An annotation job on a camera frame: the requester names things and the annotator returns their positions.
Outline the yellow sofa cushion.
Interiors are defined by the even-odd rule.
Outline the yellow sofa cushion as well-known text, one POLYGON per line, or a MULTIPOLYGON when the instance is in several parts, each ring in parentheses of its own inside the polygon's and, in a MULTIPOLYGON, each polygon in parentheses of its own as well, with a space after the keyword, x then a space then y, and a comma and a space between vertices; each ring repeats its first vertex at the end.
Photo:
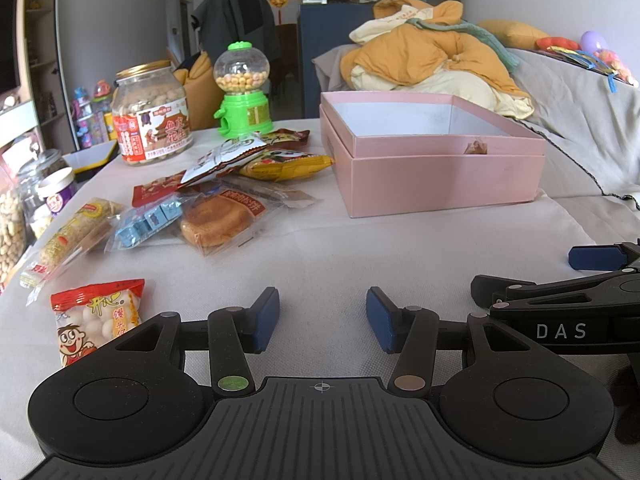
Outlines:
POLYGON ((478 23, 493 34, 504 46, 521 50, 535 50, 539 39, 547 38, 542 30, 518 21, 485 20, 478 23))

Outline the rice cracker bar packet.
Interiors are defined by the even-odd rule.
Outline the rice cracker bar packet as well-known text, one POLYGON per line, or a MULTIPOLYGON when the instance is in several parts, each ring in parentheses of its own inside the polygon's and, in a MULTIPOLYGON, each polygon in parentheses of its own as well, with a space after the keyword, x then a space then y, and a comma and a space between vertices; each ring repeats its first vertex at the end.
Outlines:
POLYGON ((98 246, 123 210, 120 203, 93 198, 51 235, 21 270, 20 285, 28 291, 26 306, 34 304, 44 286, 66 272, 75 260, 98 246))

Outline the orange cream blanket pile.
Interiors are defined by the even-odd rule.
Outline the orange cream blanket pile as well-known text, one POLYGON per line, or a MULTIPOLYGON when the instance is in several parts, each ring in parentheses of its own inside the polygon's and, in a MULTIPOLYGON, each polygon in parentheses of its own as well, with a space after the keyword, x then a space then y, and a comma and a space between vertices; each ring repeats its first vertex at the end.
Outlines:
POLYGON ((518 58, 488 30, 462 20, 447 0, 381 0, 373 18, 349 34, 355 47, 340 71, 349 89, 458 96, 500 116, 533 115, 532 97, 512 74, 518 58))

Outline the green gumball dispenser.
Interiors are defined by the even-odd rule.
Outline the green gumball dispenser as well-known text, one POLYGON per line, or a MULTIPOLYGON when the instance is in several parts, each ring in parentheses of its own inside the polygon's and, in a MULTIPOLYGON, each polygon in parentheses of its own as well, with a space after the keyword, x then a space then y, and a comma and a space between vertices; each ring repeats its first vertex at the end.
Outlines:
POLYGON ((230 44, 217 58, 214 79, 224 97, 214 114, 225 139, 272 130, 269 101, 262 87, 270 75, 268 58, 248 41, 230 44))

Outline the dark coat on stand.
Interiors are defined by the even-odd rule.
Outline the dark coat on stand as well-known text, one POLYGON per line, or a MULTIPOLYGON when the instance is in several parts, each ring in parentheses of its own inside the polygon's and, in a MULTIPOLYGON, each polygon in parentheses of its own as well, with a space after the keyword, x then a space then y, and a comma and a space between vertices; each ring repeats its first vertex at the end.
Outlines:
POLYGON ((267 0, 203 0, 191 14, 200 44, 215 63, 230 44, 248 41, 268 58, 282 58, 274 17, 267 0))

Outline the yellow snack packet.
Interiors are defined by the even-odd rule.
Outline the yellow snack packet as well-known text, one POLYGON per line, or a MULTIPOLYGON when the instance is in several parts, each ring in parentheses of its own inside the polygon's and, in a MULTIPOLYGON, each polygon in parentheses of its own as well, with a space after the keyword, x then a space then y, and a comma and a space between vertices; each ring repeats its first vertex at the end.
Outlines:
POLYGON ((270 150, 242 166, 239 174, 259 181, 284 182, 308 179, 330 168, 334 160, 326 155, 316 155, 291 150, 270 150))

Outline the grey sofa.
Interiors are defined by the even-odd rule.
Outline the grey sofa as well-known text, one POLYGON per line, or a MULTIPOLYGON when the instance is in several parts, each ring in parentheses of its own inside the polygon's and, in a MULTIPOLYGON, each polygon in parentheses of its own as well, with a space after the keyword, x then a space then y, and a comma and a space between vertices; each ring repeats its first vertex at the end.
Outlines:
POLYGON ((553 197, 602 195, 639 205, 639 92, 552 58, 518 51, 518 83, 534 112, 514 119, 546 142, 539 191, 553 197))

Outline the red snack packet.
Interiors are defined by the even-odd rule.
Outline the red snack packet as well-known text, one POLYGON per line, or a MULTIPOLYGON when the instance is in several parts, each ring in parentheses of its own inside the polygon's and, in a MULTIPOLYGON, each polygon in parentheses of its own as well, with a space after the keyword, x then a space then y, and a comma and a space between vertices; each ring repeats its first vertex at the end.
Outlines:
POLYGON ((176 192, 180 186, 183 171, 167 177, 160 177, 145 184, 139 184, 132 190, 131 206, 139 208, 152 204, 163 197, 176 192))

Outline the pink gift box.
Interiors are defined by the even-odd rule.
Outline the pink gift box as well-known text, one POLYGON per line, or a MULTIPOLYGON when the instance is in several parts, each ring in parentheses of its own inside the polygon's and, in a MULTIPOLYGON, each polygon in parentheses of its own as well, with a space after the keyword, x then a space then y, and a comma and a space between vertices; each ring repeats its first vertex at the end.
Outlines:
POLYGON ((546 142, 444 94, 324 92, 320 132, 352 218, 526 203, 546 142))

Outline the colourful toys on sofa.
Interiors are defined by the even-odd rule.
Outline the colourful toys on sofa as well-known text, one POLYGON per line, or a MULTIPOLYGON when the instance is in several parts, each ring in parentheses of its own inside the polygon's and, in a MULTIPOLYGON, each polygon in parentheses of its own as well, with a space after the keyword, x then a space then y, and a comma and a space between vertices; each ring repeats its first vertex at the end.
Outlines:
POLYGON ((587 49, 583 49, 578 42, 563 37, 539 38, 535 44, 538 50, 557 54, 562 60, 604 75, 608 78, 608 88, 613 93, 616 92, 616 80, 632 88, 639 88, 639 81, 628 66, 614 51, 603 47, 600 40, 590 44, 587 49))

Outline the white ball snack packet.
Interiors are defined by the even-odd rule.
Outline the white ball snack packet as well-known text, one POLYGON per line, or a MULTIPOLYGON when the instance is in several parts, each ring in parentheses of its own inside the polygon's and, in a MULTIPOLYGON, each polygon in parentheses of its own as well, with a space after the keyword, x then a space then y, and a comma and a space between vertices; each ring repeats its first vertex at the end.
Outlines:
POLYGON ((50 297, 62 367, 95 352, 141 324, 145 280, 90 284, 50 297))

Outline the orange lounge chair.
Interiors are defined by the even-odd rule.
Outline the orange lounge chair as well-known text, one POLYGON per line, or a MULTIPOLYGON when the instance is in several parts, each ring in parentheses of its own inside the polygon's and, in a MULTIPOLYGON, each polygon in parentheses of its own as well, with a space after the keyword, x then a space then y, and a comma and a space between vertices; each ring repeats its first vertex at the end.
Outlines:
POLYGON ((224 92, 214 78, 212 61, 205 51, 184 61, 175 71, 175 77, 186 92, 192 130, 214 128, 219 120, 214 114, 224 98, 224 92))

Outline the large glass nut jar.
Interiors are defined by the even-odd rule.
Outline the large glass nut jar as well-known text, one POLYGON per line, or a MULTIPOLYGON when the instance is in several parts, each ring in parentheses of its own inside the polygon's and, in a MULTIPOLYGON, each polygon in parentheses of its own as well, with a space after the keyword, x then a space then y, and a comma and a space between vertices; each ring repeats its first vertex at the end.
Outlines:
POLYGON ((6 168, 0 176, 1 290, 6 288, 26 248, 26 224, 20 193, 6 168))

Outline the peanut jar gold lid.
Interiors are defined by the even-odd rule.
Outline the peanut jar gold lid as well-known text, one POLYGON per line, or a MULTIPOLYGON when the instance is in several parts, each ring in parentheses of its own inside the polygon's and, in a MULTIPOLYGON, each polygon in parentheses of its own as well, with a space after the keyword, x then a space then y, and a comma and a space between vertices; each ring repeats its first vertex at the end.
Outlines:
POLYGON ((167 60, 116 74, 112 116, 119 151, 127 165, 159 162, 192 145, 186 92, 167 60))

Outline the round pastry clear packet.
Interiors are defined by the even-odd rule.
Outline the round pastry clear packet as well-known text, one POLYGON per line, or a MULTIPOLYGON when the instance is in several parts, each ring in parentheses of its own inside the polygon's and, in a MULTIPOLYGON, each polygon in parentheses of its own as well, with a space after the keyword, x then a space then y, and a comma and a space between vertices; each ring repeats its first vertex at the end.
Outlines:
POLYGON ((276 207, 272 200, 237 188, 223 188, 186 207, 180 232, 202 254, 213 254, 247 243, 276 207))

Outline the white illustrated snack packet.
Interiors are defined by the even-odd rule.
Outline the white illustrated snack packet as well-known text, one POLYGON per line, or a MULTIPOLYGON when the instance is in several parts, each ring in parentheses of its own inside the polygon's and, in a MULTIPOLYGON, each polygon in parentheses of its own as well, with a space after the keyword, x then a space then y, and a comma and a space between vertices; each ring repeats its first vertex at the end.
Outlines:
POLYGON ((258 134, 248 134, 239 139, 224 141, 223 144, 200 157, 194 166, 187 169, 179 186, 185 188, 207 179, 222 176, 258 156, 267 146, 267 142, 262 140, 258 134))

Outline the purple white cup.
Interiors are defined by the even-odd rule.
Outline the purple white cup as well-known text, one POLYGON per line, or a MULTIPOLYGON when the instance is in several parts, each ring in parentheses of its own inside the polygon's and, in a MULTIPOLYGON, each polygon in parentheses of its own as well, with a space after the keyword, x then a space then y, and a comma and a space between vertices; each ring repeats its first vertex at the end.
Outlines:
POLYGON ((77 182, 72 167, 56 170, 36 185, 37 195, 54 216, 62 211, 76 192, 77 182))

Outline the small glass jar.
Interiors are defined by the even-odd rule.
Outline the small glass jar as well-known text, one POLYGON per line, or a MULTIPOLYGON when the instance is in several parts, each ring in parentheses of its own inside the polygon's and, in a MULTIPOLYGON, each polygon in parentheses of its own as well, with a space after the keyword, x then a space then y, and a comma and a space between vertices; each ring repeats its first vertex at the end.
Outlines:
POLYGON ((17 171, 18 194, 20 194, 24 216, 27 221, 43 205, 43 200, 40 200, 36 191, 37 184, 56 170, 65 167, 67 167, 67 164, 61 151, 56 148, 49 148, 26 162, 17 171))

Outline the clear dark biscuit packet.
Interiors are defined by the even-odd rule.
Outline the clear dark biscuit packet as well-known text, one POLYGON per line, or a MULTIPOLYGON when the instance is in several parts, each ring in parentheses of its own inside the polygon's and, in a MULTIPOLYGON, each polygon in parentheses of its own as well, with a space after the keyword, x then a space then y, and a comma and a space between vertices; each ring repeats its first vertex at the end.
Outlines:
POLYGON ((280 202, 288 209, 306 209, 320 203, 318 198, 298 188, 276 182, 258 181, 241 176, 223 177, 222 182, 238 190, 280 202))

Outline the blue candy clear bag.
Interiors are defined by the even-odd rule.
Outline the blue candy clear bag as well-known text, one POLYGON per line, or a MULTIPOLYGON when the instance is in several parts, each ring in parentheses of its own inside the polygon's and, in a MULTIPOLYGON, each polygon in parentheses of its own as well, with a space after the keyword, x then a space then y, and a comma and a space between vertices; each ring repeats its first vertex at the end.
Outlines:
POLYGON ((118 214, 105 245, 106 252, 121 252, 139 247, 182 217, 183 200, 171 194, 118 214))

